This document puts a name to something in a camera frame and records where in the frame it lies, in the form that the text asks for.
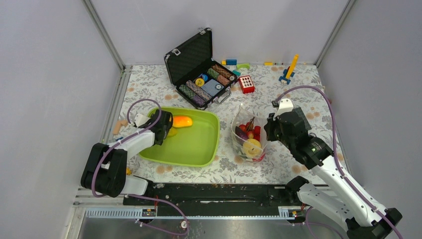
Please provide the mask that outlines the yellow banana piece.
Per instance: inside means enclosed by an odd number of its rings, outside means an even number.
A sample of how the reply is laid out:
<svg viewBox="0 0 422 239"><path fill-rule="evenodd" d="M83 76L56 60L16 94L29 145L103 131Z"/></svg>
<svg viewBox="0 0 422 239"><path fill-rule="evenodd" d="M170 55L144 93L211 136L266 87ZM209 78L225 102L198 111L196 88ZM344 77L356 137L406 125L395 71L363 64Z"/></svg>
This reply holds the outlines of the yellow banana piece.
<svg viewBox="0 0 422 239"><path fill-rule="evenodd" d="M173 137L173 136L175 136L177 133L178 133L177 129L176 129L176 128L174 128L174 127L172 127L172 128L170 128L170 130L169 130L169 132L168 132L167 136L168 136L168 137Z"/></svg>

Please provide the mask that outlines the orange mango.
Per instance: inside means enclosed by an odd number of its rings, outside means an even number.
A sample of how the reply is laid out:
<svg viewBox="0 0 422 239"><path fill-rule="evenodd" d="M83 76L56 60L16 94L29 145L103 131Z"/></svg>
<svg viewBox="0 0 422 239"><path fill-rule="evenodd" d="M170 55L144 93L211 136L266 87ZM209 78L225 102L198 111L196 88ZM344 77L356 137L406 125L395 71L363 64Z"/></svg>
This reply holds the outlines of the orange mango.
<svg viewBox="0 0 422 239"><path fill-rule="evenodd" d="M173 125L174 128L183 128L191 127L193 125L193 120L188 116L173 116Z"/></svg>

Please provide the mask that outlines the clear zip top bag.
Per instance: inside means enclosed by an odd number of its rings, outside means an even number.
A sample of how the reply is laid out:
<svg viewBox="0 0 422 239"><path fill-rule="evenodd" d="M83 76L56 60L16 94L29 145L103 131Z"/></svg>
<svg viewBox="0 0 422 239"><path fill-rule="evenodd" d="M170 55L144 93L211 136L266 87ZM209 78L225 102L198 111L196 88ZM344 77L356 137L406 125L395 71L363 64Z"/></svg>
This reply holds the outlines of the clear zip top bag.
<svg viewBox="0 0 422 239"><path fill-rule="evenodd" d="M231 124L232 145L239 157L250 161L260 162L265 157L267 146L263 117L248 111L244 104L240 104Z"/></svg>

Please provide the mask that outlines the yellow lemon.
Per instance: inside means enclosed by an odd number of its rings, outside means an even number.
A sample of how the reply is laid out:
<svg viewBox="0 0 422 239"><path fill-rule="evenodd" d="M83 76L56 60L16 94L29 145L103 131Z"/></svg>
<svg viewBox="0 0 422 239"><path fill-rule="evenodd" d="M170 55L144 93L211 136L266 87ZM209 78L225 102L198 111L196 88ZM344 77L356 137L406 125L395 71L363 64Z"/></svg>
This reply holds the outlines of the yellow lemon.
<svg viewBox="0 0 422 239"><path fill-rule="evenodd" d="M258 158L262 151L261 143L253 138L246 140L242 145L242 152L247 158Z"/></svg>

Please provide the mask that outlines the red apple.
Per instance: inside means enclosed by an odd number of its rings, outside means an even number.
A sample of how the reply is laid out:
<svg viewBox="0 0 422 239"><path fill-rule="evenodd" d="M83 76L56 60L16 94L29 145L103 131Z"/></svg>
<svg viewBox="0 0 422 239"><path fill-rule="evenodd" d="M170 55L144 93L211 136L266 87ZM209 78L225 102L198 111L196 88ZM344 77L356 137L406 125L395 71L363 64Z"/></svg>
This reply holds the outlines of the red apple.
<svg viewBox="0 0 422 239"><path fill-rule="evenodd" d="M259 158L253 158L254 162L261 162L265 157L265 154L262 154Z"/></svg>

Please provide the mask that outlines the purple eggplant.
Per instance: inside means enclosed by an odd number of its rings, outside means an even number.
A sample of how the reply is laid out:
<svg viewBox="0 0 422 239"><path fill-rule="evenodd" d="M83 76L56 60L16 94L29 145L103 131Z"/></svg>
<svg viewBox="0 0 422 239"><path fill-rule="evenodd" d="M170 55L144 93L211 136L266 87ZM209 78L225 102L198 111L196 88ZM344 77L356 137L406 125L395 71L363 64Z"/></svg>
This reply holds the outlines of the purple eggplant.
<svg viewBox="0 0 422 239"><path fill-rule="evenodd" d="M249 139L248 135L238 126L235 127L235 134L242 140L246 141Z"/></svg>

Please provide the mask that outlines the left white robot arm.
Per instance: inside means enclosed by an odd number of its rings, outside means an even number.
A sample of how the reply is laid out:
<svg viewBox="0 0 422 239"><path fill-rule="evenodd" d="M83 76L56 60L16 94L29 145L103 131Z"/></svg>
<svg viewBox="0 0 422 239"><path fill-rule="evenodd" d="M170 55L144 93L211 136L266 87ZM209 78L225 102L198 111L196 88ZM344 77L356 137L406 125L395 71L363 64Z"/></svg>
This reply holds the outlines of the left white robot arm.
<svg viewBox="0 0 422 239"><path fill-rule="evenodd" d="M93 145L81 177L81 186L95 197L135 195L144 205L154 200L146 179L126 174L127 161L141 151L162 145L173 126L171 112L156 110L135 133L112 144Z"/></svg>

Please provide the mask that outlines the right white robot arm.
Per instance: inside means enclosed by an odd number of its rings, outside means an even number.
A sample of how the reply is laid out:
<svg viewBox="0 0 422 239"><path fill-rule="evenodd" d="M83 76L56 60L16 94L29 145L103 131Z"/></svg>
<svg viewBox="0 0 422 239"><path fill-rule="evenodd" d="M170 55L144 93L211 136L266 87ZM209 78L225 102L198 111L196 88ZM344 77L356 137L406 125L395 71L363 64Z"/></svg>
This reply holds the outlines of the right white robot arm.
<svg viewBox="0 0 422 239"><path fill-rule="evenodd" d="M272 105L277 111L267 117L267 140L281 142L297 162L321 178L338 197L327 195L297 176L286 185L287 202L302 202L317 209L337 222L350 239L384 239L393 232L402 214L375 200L345 171L335 160L333 150L309 134L291 100L276 100Z"/></svg>

